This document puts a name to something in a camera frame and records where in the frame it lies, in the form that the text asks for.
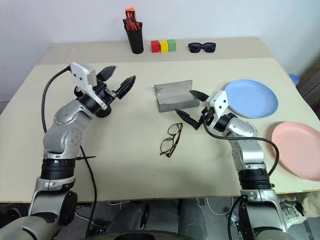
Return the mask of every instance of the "pen holder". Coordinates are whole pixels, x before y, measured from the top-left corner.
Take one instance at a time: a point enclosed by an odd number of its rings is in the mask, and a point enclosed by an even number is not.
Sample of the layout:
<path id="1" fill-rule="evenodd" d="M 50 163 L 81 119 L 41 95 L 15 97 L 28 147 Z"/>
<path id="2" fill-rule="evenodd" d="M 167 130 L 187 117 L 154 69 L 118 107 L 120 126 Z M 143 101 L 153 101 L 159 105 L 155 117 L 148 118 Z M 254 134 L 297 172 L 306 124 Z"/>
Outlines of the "pen holder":
<path id="1" fill-rule="evenodd" d="M 126 34 L 128 35 L 129 43 L 131 46 L 131 51 L 134 54 L 141 54 L 144 51 L 144 42 L 142 39 L 142 23 L 141 28 L 138 30 L 127 30 Z"/>

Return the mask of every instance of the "beige table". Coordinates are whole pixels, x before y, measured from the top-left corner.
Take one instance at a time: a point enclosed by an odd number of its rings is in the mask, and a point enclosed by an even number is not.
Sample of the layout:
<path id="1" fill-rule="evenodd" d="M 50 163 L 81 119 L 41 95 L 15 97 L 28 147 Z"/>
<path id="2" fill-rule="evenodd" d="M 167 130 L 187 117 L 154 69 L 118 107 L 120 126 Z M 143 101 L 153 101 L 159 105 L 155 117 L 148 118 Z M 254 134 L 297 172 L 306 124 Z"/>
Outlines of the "beige table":
<path id="1" fill-rule="evenodd" d="M 207 42 L 212 39 L 196 40 Z M 279 108 L 263 119 L 250 119 L 260 137 L 269 138 L 274 127 L 296 121 L 320 130 L 320 122 L 299 95 L 277 60 L 256 38 L 215 39 L 213 54 L 188 52 L 192 40 L 178 40 L 177 51 L 143 54 L 130 52 L 127 42 L 59 44 L 53 46 L 34 67 L 0 116 L 0 202 L 28 202 L 40 175 L 44 136 L 41 97 L 47 81 L 70 61 L 92 65 L 97 72 L 108 65 L 117 69 L 108 86 L 117 89 L 127 77 L 136 75 L 132 90 L 112 103 L 112 114 L 94 119 L 83 147 L 91 159 L 98 200 L 184 198 L 239 195 L 240 185 L 229 143 L 208 136 L 203 127 L 195 131 L 185 124 L 171 158 L 160 156 L 160 143 L 167 128 L 181 122 L 175 112 L 159 113 L 155 84 L 193 80 L 193 89 L 210 94 L 236 79 L 253 79 L 269 86 Z M 55 112 L 74 98 L 70 73 L 51 85 L 46 102 L 50 126 Z M 203 106 L 187 109 L 198 119 Z M 270 146 L 261 143 L 268 170 L 274 163 Z M 93 200 L 93 187 L 83 161 L 75 168 L 79 201 Z M 278 193 L 320 190 L 320 182 L 295 176 L 281 164 L 271 176 Z"/>

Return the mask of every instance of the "gray box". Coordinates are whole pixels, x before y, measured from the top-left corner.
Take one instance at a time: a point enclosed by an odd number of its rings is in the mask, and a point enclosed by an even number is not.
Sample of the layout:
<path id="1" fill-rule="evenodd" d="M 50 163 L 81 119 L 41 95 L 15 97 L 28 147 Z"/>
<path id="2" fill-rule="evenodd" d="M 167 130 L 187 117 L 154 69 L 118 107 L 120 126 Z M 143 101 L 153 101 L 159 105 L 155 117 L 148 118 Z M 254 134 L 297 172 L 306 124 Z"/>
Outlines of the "gray box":
<path id="1" fill-rule="evenodd" d="M 192 80 L 154 85 L 159 113 L 198 107 L 200 102 L 189 91 Z"/>

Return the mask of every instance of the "red block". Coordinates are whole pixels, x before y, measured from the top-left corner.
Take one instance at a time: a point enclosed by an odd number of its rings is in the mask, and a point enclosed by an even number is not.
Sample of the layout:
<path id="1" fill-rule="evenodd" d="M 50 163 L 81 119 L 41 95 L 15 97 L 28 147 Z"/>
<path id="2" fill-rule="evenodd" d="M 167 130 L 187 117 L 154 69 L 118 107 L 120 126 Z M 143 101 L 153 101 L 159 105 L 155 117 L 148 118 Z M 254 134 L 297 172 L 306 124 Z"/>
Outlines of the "red block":
<path id="1" fill-rule="evenodd" d="M 159 41 L 151 41 L 151 52 L 153 52 L 153 53 L 160 52 L 160 43 L 159 43 Z"/>

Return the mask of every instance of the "blue object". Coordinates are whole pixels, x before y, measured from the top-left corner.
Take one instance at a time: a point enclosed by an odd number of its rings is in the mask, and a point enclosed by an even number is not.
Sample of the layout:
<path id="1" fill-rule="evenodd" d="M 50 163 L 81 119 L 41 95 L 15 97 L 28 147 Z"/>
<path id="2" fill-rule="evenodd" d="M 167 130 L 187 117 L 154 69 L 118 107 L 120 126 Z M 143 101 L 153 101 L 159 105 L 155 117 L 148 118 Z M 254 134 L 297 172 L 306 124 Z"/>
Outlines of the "blue object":
<path id="1" fill-rule="evenodd" d="M 290 78 L 292 79 L 294 85 L 298 85 L 298 83 L 300 83 L 300 77 L 293 74 L 293 73 L 289 73 Z"/>
<path id="2" fill-rule="evenodd" d="M 278 109 L 275 93 L 266 85 L 250 79 L 239 79 L 225 87 L 230 108 L 237 114 L 260 119 L 274 114 Z"/>

